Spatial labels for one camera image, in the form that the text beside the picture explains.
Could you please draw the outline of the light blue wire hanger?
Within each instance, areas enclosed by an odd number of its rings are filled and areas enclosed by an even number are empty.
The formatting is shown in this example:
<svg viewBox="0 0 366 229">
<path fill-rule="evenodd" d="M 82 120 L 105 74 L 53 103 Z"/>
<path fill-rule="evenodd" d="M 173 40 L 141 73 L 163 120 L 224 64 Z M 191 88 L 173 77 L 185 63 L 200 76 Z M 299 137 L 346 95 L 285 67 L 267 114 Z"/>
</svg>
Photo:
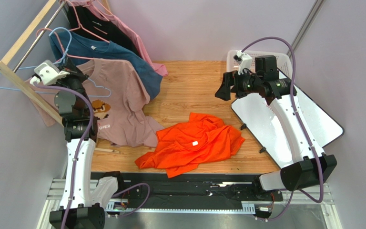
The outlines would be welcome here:
<svg viewBox="0 0 366 229">
<path fill-rule="evenodd" d="M 64 27 L 57 27 L 57 28 L 55 28 L 53 30 L 52 29 L 49 29 L 49 28 L 47 28 L 47 29 L 42 28 L 40 30 L 42 30 L 42 31 L 46 31 L 46 30 L 51 31 L 50 34 L 49 34 L 49 37 L 51 37 L 52 33 L 55 33 L 55 35 L 57 36 L 57 33 L 55 32 L 56 30 L 64 30 L 64 31 L 66 31 L 69 34 L 70 41 L 68 42 L 68 45 L 66 46 L 66 49 L 64 49 L 63 48 L 63 45 L 61 45 L 61 49 L 63 50 L 62 57 L 59 60 L 57 60 L 56 62 L 53 63 L 54 65 L 64 64 L 65 56 L 68 54 L 68 49 L 69 49 L 70 43 L 72 41 L 72 35 L 70 33 L 70 30 L 68 30 L 68 29 L 66 29 Z M 27 70 L 27 69 L 33 69 L 34 70 L 36 67 L 37 66 L 20 67 L 19 70 Z M 94 84 L 94 86 L 96 88 L 103 88 L 103 89 L 105 89 L 105 90 L 107 90 L 109 92 L 109 94 L 107 96 L 105 96 L 105 95 L 88 95 L 88 97 L 108 98 L 108 97 L 111 96 L 112 91 L 109 88 L 106 88 L 104 86 L 97 85 L 96 82 L 94 80 L 90 79 L 90 78 L 88 78 L 88 80 L 91 81 L 91 82 L 93 82 L 93 84 Z M 2 90 L 10 90 L 10 91 L 20 91 L 20 89 L 14 89 L 14 88 L 8 88 L 8 87 L 1 87 L 1 86 L 0 86 L 0 89 L 2 89 Z M 55 93 L 41 92 L 41 91 L 35 91 L 35 92 L 38 93 L 38 94 L 55 94 Z"/>
</svg>

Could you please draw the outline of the orange t-shirt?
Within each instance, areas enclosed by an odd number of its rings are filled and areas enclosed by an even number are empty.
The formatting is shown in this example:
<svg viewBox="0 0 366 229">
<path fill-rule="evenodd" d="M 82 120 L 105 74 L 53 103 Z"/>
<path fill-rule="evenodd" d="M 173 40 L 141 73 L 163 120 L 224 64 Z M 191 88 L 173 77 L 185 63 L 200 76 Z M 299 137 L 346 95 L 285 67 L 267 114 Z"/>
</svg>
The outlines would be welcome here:
<svg viewBox="0 0 366 229">
<path fill-rule="evenodd" d="M 200 164 L 236 155 L 245 139 L 240 130 L 210 114 L 190 113 L 189 120 L 157 131 L 158 145 L 135 160 L 138 168 L 164 169 L 168 178 L 197 169 Z"/>
</svg>

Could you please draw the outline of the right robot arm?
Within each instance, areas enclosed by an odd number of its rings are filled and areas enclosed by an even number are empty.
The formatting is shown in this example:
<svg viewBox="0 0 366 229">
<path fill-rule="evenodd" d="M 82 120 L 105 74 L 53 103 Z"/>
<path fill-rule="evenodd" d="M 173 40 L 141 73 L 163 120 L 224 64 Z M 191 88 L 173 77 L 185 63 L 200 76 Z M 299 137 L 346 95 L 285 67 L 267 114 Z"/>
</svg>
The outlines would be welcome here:
<svg viewBox="0 0 366 229">
<path fill-rule="evenodd" d="M 334 155 L 327 155 L 315 140 L 301 110 L 294 83 L 281 78 L 277 59 L 273 55 L 257 56 L 237 51 L 237 71 L 225 72 L 215 97 L 224 101 L 234 93 L 237 99 L 258 94 L 272 109 L 284 131 L 290 147 L 292 163 L 280 171 L 262 174 L 256 184 L 263 191 L 288 191 L 322 186 L 337 165 Z"/>
</svg>

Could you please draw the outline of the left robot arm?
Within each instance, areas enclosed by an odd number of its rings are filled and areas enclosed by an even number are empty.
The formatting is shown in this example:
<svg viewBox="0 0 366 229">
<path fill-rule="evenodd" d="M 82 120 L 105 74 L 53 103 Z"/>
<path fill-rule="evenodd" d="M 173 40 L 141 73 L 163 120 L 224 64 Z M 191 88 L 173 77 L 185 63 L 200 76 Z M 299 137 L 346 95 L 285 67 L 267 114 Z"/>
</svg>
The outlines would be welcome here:
<svg viewBox="0 0 366 229">
<path fill-rule="evenodd" d="M 62 118 L 67 146 L 68 165 L 65 188 L 58 210 L 51 211 L 49 223 L 55 229 L 102 229 L 106 205 L 124 188 L 119 171 L 105 173 L 91 191 L 92 155 L 98 136 L 98 118 L 93 114 L 82 83 L 88 80 L 69 57 L 59 66 L 66 76 L 54 84 L 59 89 L 54 104 Z"/>
</svg>

